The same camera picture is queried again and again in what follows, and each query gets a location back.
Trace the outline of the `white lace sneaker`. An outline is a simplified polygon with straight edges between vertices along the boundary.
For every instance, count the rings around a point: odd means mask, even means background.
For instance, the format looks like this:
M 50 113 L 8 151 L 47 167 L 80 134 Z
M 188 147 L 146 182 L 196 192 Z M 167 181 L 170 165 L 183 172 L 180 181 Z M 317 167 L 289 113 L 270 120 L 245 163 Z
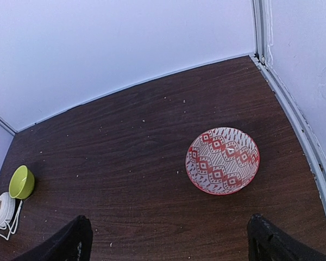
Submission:
M 19 200 L 16 208 L 16 199 L 12 198 L 8 192 L 0 195 L 0 237 L 6 241 L 16 233 L 22 203 L 23 201 Z

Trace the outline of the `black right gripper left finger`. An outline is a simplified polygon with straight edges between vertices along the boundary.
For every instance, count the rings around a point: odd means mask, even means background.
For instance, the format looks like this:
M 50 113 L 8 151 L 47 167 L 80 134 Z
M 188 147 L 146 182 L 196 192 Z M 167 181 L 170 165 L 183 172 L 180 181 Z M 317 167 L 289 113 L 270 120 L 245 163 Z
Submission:
M 90 260 L 92 242 L 91 222 L 79 215 L 49 239 L 14 260 Z

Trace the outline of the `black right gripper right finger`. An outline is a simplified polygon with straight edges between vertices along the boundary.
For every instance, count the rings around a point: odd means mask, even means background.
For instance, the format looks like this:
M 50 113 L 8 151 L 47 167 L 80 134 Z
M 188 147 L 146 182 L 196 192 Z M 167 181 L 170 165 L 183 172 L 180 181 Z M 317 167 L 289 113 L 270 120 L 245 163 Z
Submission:
M 326 260 L 326 255 L 292 238 L 261 214 L 247 225 L 249 260 Z

